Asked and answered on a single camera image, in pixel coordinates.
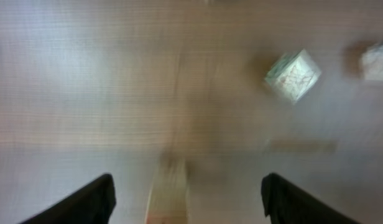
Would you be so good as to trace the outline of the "red M block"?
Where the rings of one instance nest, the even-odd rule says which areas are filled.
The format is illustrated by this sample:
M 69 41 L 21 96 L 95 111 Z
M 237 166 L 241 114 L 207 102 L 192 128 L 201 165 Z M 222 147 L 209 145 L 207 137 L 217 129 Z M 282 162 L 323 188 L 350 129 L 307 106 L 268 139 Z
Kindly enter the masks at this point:
M 188 223 L 188 174 L 183 158 L 160 160 L 152 181 L 145 224 Z

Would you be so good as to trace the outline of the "green Z block left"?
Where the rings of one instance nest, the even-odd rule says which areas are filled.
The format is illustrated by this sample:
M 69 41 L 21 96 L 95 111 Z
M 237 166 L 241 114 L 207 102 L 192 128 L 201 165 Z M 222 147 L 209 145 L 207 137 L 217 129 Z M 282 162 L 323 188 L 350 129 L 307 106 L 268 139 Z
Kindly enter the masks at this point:
M 370 82 L 383 82 L 383 42 L 369 47 L 360 60 L 362 77 Z

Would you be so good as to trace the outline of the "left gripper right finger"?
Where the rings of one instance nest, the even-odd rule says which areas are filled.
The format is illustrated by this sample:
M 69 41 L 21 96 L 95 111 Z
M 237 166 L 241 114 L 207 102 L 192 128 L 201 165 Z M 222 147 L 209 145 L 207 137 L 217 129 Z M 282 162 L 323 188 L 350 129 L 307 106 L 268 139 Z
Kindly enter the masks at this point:
M 276 173 L 262 179 L 261 197 L 271 224 L 358 224 Z

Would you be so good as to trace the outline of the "white block teal side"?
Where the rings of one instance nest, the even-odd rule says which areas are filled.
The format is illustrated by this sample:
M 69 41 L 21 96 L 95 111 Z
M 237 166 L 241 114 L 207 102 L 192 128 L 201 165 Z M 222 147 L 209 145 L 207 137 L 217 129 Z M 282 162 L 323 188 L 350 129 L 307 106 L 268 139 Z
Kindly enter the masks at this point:
M 318 81 L 322 71 L 305 49 L 283 54 L 265 76 L 282 98 L 297 103 Z

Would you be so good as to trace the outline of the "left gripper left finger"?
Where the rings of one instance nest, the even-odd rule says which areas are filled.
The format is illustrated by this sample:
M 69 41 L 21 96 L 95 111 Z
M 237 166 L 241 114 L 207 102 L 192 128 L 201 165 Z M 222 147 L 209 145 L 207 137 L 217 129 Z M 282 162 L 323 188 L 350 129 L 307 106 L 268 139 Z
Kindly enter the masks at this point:
M 107 173 L 22 224 L 106 224 L 115 206 L 114 180 Z

